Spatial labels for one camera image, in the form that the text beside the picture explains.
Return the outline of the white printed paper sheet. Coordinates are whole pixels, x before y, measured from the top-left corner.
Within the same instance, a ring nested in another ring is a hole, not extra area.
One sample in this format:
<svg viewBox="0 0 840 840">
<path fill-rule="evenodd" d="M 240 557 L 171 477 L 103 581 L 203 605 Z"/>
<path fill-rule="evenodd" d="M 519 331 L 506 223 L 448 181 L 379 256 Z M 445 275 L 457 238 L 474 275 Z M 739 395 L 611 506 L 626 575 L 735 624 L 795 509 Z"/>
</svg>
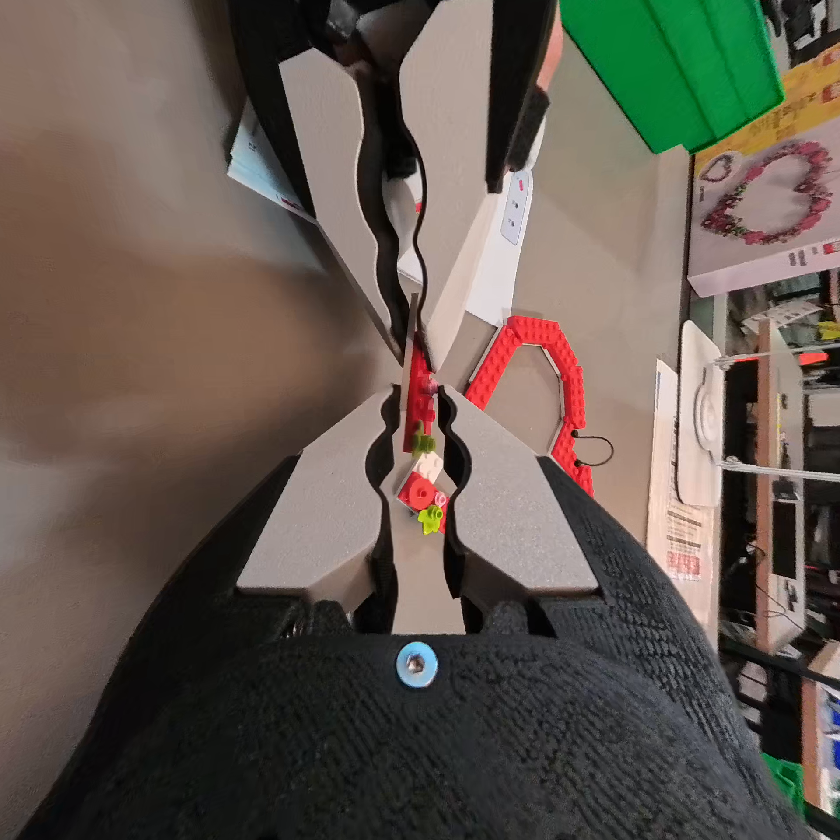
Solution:
<svg viewBox="0 0 840 840">
<path fill-rule="evenodd" d="M 657 360 L 645 544 L 716 646 L 719 590 L 716 512 L 687 505 L 678 497 L 678 391 L 677 373 Z"/>
</svg>

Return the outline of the white instruction booklet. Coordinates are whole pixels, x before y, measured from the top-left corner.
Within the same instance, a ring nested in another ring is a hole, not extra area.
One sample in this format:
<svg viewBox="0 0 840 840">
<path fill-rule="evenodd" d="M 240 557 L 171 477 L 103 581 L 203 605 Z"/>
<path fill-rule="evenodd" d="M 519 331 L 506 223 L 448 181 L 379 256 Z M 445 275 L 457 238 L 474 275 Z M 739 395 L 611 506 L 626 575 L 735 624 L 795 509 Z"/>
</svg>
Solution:
<svg viewBox="0 0 840 840">
<path fill-rule="evenodd" d="M 502 195 L 497 199 L 489 232 L 479 254 L 476 278 L 466 304 L 467 312 L 493 327 L 511 315 L 516 276 L 532 204 L 532 168 L 544 134 L 541 126 L 526 166 L 505 175 Z M 288 212 L 313 223 L 246 100 L 230 150 L 227 174 L 236 182 Z M 411 235 L 422 207 L 421 176 L 383 180 L 382 194 L 389 220 L 400 238 L 397 269 L 409 291 L 419 291 L 420 265 L 413 251 Z"/>
</svg>

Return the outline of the green crate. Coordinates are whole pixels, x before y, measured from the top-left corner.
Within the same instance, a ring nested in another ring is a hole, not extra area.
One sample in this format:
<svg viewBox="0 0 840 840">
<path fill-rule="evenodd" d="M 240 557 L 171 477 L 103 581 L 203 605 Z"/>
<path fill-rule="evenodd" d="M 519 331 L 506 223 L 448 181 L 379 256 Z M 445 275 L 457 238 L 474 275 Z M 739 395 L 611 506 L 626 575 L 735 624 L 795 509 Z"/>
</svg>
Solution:
<svg viewBox="0 0 840 840">
<path fill-rule="evenodd" d="M 805 819 L 804 771 L 800 764 L 788 760 L 776 759 L 766 752 L 761 757 L 768 767 L 774 782 L 791 808 Z"/>
</svg>

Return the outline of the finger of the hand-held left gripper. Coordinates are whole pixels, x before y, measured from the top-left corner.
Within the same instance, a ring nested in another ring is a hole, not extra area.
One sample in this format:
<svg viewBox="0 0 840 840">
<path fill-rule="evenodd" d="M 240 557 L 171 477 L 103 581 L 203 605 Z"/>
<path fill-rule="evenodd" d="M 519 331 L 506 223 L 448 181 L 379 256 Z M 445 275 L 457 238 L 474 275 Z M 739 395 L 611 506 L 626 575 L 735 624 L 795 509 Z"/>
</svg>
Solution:
<svg viewBox="0 0 840 840">
<path fill-rule="evenodd" d="M 422 170 L 415 246 L 432 370 L 453 346 L 499 204 L 486 180 L 492 17 L 491 2 L 440 2 L 400 68 L 402 117 Z"/>
<path fill-rule="evenodd" d="M 279 65 L 314 215 L 375 327 L 404 362 L 408 302 L 383 197 L 384 146 L 371 68 L 309 48 Z"/>
</svg>

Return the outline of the wooden shelf post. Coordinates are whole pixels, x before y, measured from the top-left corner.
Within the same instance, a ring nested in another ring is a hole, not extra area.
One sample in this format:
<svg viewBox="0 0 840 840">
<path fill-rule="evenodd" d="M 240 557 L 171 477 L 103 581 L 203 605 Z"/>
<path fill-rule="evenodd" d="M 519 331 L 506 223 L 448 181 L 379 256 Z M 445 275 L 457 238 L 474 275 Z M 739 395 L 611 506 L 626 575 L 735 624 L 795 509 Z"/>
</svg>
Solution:
<svg viewBox="0 0 840 840">
<path fill-rule="evenodd" d="M 758 466 L 804 466 L 804 393 L 800 363 L 779 330 L 759 326 Z M 805 506 L 802 480 L 794 499 L 776 500 L 777 478 L 757 479 L 755 633 L 759 650 L 777 654 L 805 630 Z"/>
</svg>

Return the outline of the lego box with heart wreath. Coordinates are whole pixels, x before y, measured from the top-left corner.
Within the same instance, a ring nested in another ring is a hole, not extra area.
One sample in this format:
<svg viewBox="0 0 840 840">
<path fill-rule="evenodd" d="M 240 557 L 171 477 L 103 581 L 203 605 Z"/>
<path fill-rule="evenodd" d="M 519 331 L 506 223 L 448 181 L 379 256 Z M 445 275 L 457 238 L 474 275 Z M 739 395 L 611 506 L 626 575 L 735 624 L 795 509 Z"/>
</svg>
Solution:
<svg viewBox="0 0 840 840">
<path fill-rule="evenodd" d="M 688 281 L 700 297 L 838 267 L 839 45 L 782 104 L 696 156 Z"/>
</svg>

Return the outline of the person's left hand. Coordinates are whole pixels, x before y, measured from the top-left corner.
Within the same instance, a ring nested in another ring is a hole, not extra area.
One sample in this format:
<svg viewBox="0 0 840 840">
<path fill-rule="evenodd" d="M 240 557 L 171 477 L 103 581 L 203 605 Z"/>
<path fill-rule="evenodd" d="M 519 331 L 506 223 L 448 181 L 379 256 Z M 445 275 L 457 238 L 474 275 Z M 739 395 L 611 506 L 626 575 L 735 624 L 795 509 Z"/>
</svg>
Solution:
<svg viewBox="0 0 840 840">
<path fill-rule="evenodd" d="M 553 17 L 549 34 L 542 50 L 539 72 L 535 80 L 537 88 L 548 92 L 551 80 L 560 63 L 564 43 L 564 30 L 561 20 L 560 3 L 553 6 Z"/>
</svg>

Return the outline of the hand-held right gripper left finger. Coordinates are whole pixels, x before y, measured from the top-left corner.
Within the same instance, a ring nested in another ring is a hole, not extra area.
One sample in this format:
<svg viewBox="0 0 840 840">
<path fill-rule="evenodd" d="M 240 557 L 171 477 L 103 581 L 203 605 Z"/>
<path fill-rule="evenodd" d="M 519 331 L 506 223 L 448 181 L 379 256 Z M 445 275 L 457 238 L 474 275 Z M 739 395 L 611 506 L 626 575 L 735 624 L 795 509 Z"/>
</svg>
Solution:
<svg viewBox="0 0 840 840">
<path fill-rule="evenodd" d="M 332 601 L 355 612 L 393 594 L 391 512 L 400 387 L 373 394 L 305 447 L 237 580 L 250 594 Z"/>
</svg>

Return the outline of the red lego heart frame half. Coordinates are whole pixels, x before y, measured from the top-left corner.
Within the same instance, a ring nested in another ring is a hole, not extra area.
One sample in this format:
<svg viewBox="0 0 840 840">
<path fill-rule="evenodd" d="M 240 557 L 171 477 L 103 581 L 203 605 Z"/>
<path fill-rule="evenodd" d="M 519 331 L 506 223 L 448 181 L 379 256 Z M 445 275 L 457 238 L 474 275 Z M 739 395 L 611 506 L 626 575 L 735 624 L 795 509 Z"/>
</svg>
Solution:
<svg viewBox="0 0 840 840">
<path fill-rule="evenodd" d="M 486 410 L 515 352 L 536 347 L 549 361 L 560 385 L 560 420 L 551 441 L 549 455 L 590 497 L 594 496 L 593 465 L 580 460 L 575 443 L 585 430 L 585 388 L 583 370 L 557 322 L 526 316 L 510 316 L 475 368 L 465 398 Z"/>
</svg>

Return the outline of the green plastic bin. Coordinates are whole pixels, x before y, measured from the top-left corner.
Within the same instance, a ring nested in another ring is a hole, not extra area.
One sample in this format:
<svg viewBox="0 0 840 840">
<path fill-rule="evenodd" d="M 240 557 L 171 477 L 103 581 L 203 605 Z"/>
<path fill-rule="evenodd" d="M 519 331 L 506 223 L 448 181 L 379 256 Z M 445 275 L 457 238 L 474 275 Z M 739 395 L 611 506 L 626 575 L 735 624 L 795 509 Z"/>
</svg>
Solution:
<svg viewBox="0 0 840 840">
<path fill-rule="evenodd" d="M 563 27 L 654 153 L 697 154 L 779 106 L 755 1 L 562 1 Z"/>
</svg>

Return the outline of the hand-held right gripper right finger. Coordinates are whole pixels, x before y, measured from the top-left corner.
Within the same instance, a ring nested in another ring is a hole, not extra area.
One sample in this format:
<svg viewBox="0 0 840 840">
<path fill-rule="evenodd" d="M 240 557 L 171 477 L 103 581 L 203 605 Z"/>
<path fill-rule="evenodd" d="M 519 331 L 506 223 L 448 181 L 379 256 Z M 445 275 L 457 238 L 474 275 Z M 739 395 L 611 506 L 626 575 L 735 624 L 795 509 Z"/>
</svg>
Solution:
<svg viewBox="0 0 840 840">
<path fill-rule="evenodd" d="M 544 466 L 566 478 L 449 386 L 437 394 L 444 468 L 455 483 L 444 537 L 453 597 L 527 601 L 588 596 L 598 582 Z"/>
</svg>

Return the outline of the red lego segment with flowers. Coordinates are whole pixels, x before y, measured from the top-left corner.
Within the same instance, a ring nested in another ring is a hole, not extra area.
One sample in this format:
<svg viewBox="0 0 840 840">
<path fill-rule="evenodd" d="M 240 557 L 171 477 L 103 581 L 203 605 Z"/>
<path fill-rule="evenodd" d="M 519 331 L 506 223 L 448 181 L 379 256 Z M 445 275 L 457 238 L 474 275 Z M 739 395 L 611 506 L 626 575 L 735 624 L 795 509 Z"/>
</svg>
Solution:
<svg viewBox="0 0 840 840">
<path fill-rule="evenodd" d="M 419 523 L 424 536 L 444 535 L 449 495 L 438 488 L 444 461 L 434 435 L 438 383 L 427 362 L 418 326 L 420 295 L 409 297 L 409 313 L 400 398 L 402 451 L 411 468 L 395 488 L 395 498 Z"/>
</svg>

